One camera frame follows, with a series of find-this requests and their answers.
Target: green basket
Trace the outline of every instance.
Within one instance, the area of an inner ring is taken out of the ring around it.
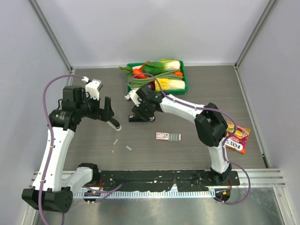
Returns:
[[[188,91],[188,80],[187,80],[186,71],[184,69],[183,61],[179,61],[179,62],[180,62],[180,70],[183,73],[182,80],[186,83],[186,88],[180,89],[180,90],[165,90],[165,92],[172,94],[172,95],[184,95],[184,93],[186,93]],[[144,63],[143,62],[129,63],[129,64],[127,64],[127,66],[132,68],[132,67],[136,67],[136,66],[141,66],[142,64],[144,64]],[[129,93],[130,91],[131,91],[131,88],[128,86],[127,93]]]

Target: gray wooden tabletop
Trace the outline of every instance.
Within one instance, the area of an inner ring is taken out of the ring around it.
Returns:
[[[237,123],[250,128],[246,154],[227,149],[228,158],[244,168],[265,168],[256,136],[233,66],[186,67],[189,91],[177,96],[195,104],[215,103]],[[64,170],[75,170],[80,163],[95,163],[101,170],[209,169],[210,155],[198,139],[191,122],[169,113],[156,113],[155,122],[129,123],[134,104],[124,99],[125,72],[117,68],[77,69],[75,74],[99,79],[101,107],[104,97],[112,99],[115,119],[121,131],[102,121],[84,118],[77,127],[67,152]],[[84,85],[75,78],[75,85]],[[160,141],[156,132],[181,134],[181,141]]]

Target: chip bag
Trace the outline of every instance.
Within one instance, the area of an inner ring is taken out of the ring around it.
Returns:
[[[227,136],[229,134],[232,134],[234,131],[234,123],[231,121],[226,121],[228,128],[227,128]],[[235,134],[231,136],[225,143],[226,147],[233,149],[235,151],[238,151],[242,154],[245,154],[246,152],[246,143],[248,141],[250,134],[250,129],[249,128],[243,128],[238,126]]]

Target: gray floor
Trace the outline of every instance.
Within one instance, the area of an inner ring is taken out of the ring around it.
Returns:
[[[232,190],[238,201],[246,188]],[[45,212],[49,224],[61,224],[61,214]],[[273,188],[253,188],[238,205],[222,205],[212,198],[104,200],[87,205],[75,200],[65,225],[284,225]],[[36,213],[34,225],[43,222]]]
[[[106,123],[83,119],[68,149],[64,170],[80,163],[95,163],[101,170],[209,169],[209,152],[197,137],[195,126],[175,115],[156,113],[156,121],[129,123],[132,102],[124,99],[125,72],[117,68],[79,69],[78,75],[103,81],[101,98],[112,98],[115,119],[122,125],[117,132]],[[231,161],[244,168],[264,168],[245,101],[233,66],[186,67],[189,91],[184,100],[197,104],[215,103],[231,114],[237,123],[251,128],[246,154],[227,150]],[[75,78],[73,84],[83,83]],[[180,133],[180,142],[155,140],[156,132]]]

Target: white wall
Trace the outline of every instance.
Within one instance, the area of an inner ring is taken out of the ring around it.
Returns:
[[[280,168],[295,213],[300,192],[300,2],[278,1],[240,72],[271,163]]]
[[[73,66],[234,63],[268,0],[38,0]]]
[[[22,190],[45,151],[43,89],[67,69],[26,0],[1,1],[0,30],[0,223],[20,225],[27,207]],[[50,89],[49,110],[65,83]]]

